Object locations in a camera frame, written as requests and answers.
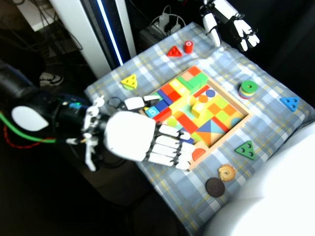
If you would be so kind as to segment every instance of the robotic arm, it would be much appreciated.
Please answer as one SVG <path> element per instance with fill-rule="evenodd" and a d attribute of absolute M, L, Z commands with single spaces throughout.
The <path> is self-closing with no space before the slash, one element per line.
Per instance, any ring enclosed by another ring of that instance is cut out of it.
<path fill-rule="evenodd" d="M 245 52 L 248 47 L 255 47 L 260 42 L 256 31 L 243 20 L 244 15 L 240 14 L 226 0 L 204 0 L 200 7 L 200 15 L 204 28 L 216 47 L 221 44 L 216 18 L 223 24 L 229 24 L 231 33 L 241 51 Z"/>
<path fill-rule="evenodd" d="M 0 101 L 5 102 L 12 123 L 31 134 L 46 133 L 56 142 L 72 145 L 85 143 L 85 163 L 96 171 L 93 159 L 99 141 L 115 155 L 132 161 L 149 161 L 187 170 L 194 146 L 183 142 L 190 134 L 176 128 L 156 124 L 153 119 L 134 111 L 158 102 L 156 96 L 129 98 L 120 102 L 111 117 L 101 115 L 103 97 L 91 106 L 83 105 L 74 97 L 55 97 L 33 86 L 21 73 L 9 65 L 0 65 Z"/>

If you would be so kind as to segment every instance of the red cable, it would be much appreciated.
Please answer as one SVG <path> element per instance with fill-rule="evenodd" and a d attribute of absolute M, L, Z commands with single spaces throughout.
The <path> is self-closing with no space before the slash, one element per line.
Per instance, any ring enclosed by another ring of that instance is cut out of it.
<path fill-rule="evenodd" d="M 28 146 L 18 146 L 15 145 L 13 143 L 11 143 L 9 136 L 8 136 L 8 127 L 5 125 L 3 127 L 3 133 L 4 133 L 4 138 L 7 144 L 9 144 L 11 147 L 13 148 L 18 148 L 18 149 L 27 149 L 27 148 L 33 148 L 34 146 L 40 145 L 43 141 L 48 140 L 48 139 L 52 139 L 52 138 L 45 138 L 40 140 L 38 143 L 32 144 L 32 145 L 28 145 Z"/>

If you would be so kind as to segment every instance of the plaid tablecloth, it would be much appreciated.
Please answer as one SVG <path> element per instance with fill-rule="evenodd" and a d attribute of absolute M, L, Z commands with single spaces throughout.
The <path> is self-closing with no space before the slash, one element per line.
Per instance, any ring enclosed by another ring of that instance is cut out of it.
<path fill-rule="evenodd" d="M 181 58 L 166 56 L 174 45 L 183 52 L 182 46 L 187 40 L 194 42 L 192 54 L 183 53 Z M 227 44 L 212 47 L 203 28 L 194 23 L 96 81 L 86 89 L 86 94 L 91 100 L 100 95 L 105 98 L 118 96 L 121 99 L 147 95 L 192 65 L 208 73 L 254 113 L 243 128 L 189 173 L 152 163 L 138 163 L 188 232 L 195 235 L 294 130 L 315 119 L 315 110 L 300 99 L 298 110 L 292 113 L 280 102 L 280 98 L 296 94 Z M 138 88 L 129 91 L 122 87 L 120 80 L 133 73 L 137 75 Z M 244 100 L 237 94 L 238 86 L 247 79 L 259 85 L 250 100 Z M 104 107 L 102 111 L 114 112 L 109 107 Z M 235 148 L 248 140 L 253 142 L 257 155 L 255 161 L 234 152 Z M 209 178 L 217 177 L 218 168 L 227 163 L 237 170 L 236 178 L 225 184 L 223 196 L 213 198 L 206 192 L 205 183 Z"/>

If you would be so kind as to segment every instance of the red cylinder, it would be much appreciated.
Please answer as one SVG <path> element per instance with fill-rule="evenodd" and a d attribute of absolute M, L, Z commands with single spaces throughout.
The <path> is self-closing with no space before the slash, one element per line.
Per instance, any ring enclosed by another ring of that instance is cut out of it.
<path fill-rule="evenodd" d="M 188 54 L 192 53 L 192 49 L 193 49 L 193 42 L 186 41 L 184 44 L 184 52 Z"/>

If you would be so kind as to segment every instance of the sneaker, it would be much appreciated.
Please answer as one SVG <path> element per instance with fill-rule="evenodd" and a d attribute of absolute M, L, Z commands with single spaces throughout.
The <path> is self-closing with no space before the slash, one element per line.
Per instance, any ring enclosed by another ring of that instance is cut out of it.
<path fill-rule="evenodd" d="M 39 77 L 40 86 L 59 86 L 63 82 L 63 77 L 50 73 L 42 73 Z"/>

